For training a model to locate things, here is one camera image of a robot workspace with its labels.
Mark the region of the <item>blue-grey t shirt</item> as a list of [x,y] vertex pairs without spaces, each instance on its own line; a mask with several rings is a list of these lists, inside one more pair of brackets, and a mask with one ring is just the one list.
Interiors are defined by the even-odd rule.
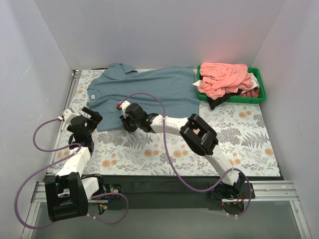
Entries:
[[140,105],[148,114],[165,112],[172,118],[186,118],[199,113],[194,81],[192,67],[138,72],[125,64],[112,64],[88,86],[87,107],[103,118],[99,132],[123,127],[116,109],[123,99]]

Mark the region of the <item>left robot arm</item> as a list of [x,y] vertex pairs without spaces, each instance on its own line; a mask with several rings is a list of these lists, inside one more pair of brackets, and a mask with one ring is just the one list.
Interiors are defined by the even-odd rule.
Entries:
[[98,112],[87,107],[83,107],[82,111],[89,117],[77,114],[71,108],[62,115],[68,124],[67,130],[72,133],[69,138],[70,158],[56,175],[45,179],[47,209],[52,222],[87,215],[91,196],[101,199],[106,193],[106,187],[98,176],[82,178],[85,165],[94,151],[92,132],[103,119]]

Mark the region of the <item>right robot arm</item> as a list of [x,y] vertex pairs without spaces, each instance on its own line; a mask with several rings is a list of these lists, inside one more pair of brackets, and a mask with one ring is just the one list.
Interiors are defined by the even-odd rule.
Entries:
[[220,176],[213,186],[195,189],[182,179],[169,159],[174,173],[187,188],[197,193],[210,193],[217,199],[235,199],[242,195],[245,176],[240,170],[233,168],[219,146],[216,131],[199,115],[170,118],[155,113],[147,114],[138,104],[127,101],[118,103],[117,110],[122,112],[120,120],[126,131],[131,133],[141,129],[146,133],[162,133],[166,151],[166,134],[181,136],[189,148],[195,154],[203,156]]

